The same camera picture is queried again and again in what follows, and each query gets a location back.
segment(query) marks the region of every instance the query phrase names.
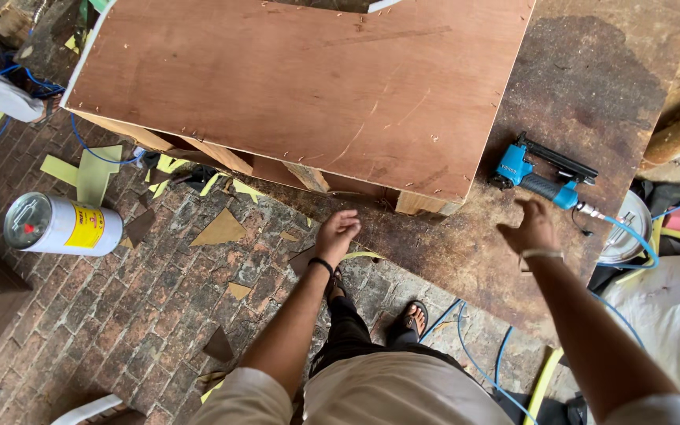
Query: person's right hand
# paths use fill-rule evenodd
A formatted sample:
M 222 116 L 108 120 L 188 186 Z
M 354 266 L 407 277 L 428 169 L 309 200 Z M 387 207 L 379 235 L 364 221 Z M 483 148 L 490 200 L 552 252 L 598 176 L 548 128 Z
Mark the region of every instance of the person's right hand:
M 351 240 L 361 231 L 361 220 L 358 211 L 345 209 L 332 214 L 319 229 L 316 235 L 316 256 L 323 259 L 333 268 L 340 264 Z
M 553 223 L 547 214 L 544 204 L 536 200 L 516 199 L 515 203 L 524 208 L 524 221 L 518 228 L 504 224 L 497 225 L 511 249 L 521 255 L 526 249 L 547 249 L 560 251 L 561 247 L 555 238 Z

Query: white shirt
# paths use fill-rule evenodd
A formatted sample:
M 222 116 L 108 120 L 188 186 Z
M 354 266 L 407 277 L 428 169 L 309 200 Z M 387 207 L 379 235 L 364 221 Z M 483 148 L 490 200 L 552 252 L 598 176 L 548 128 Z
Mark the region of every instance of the white shirt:
M 308 381 L 304 398 L 306 425 L 512 424 L 463 372 L 415 353 L 374 353 L 335 362 Z M 287 425 L 291 416 L 291 400 L 277 381 L 262 371 L 238 368 L 190 425 Z M 605 423 L 623 424 L 680 424 L 680 395 L 628 403 Z

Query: brick floor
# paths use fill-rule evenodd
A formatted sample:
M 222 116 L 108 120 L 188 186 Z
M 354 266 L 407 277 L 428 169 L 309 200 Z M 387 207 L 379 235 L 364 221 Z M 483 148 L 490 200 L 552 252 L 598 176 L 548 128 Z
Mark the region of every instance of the brick floor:
M 123 143 L 128 155 L 128 142 L 77 120 L 89 145 Z M 311 246 L 318 225 L 308 227 L 306 217 L 266 197 L 256 205 L 248 196 L 224 192 L 220 185 L 200 198 L 178 186 L 152 202 L 156 223 L 135 249 L 118 246 L 103 258 L 9 249 L 2 239 L 2 223 L 17 196 L 38 190 L 76 197 L 74 188 L 39 171 L 49 153 L 79 162 L 81 150 L 64 111 L 41 128 L 13 120 L 0 139 L 0 256 L 34 287 L 0 339 L 0 423 L 49 423 L 110 392 L 148 415 L 150 423 L 185 423 L 200 407 L 196 377 L 230 371 L 237 363 L 208 358 L 200 352 L 203 345 L 222 326 L 240 356 L 297 282 L 287 265 L 288 252 Z M 104 206 L 120 212 L 126 222 L 140 215 L 145 211 L 137 200 L 146 190 L 143 176 L 135 166 L 122 166 L 109 181 Z M 246 237 L 216 246 L 188 246 L 223 208 L 241 221 Z M 282 231 L 298 242 L 280 238 Z M 343 268 L 376 341 L 409 299 L 423 299 L 432 317 L 454 300 L 452 294 L 386 262 L 375 265 L 358 258 L 344 262 Z M 236 300 L 227 289 L 230 281 L 253 289 Z M 475 345 L 477 359 L 490 364 L 508 325 L 485 312 L 469 312 L 474 324 L 468 340 Z M 328 328 L 323 310 L 313 353 Z M 431 339 L 466 364 L 454 345 L 454 328 L 443 326 Z M 544 346 L 520 332 L 513 339 L 520 343 L 507 350 L 504 363 L 512 372 L 502 381 L 510 390 L 527 391 L 543 361 Z M 566 392 L 573 394 L 573 388 Z

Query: white metal can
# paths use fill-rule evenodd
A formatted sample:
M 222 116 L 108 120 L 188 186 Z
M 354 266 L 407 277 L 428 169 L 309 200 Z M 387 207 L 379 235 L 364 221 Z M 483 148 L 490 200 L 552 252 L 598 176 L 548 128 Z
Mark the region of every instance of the white metal can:
M 122 237 L 122 218 L 111 209 L 30 192 L 5 216 L 5 241 L 37 253 L 104 256 Z

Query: person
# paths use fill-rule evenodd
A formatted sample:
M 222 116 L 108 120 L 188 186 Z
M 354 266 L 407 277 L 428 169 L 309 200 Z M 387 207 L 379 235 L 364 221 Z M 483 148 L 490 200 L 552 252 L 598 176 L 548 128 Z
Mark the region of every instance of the person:
M 15 120 L 40 123 L 59 109 L 61 96 L 36 99 L 0 76 L 0 112 Z
M 565 266 L 544 204 L 517 202 L 521 226 L 497 230 L 534 273 L 595 420 L 680 424 L 679 391 Z M 317 259 L 190 423 L 287 424 L 323 295 L 331 327 L 305 385 L 305 423 L 512 423 L 453 358 L 417 343 L 427 324 L 421 303 L 407 306 L 387 346 L 370 342 L 342 276 L 333 272 L 360 229 L 354 210 L 336 212 L 322 225 Z

